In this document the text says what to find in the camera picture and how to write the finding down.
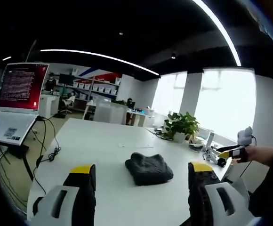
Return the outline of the person's right hand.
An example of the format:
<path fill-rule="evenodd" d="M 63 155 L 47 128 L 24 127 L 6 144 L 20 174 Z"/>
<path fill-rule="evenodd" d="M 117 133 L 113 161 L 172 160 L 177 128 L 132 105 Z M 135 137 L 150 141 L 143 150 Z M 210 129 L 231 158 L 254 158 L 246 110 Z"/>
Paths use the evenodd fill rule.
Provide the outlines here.
<path fill-rule="evenodd" d="M 252 151 L 253 146 L 249 145 L 239 150 L 239 155 L 233 156 L 232 159 L 237 163 L 246 163 L 253 160 Z"/>

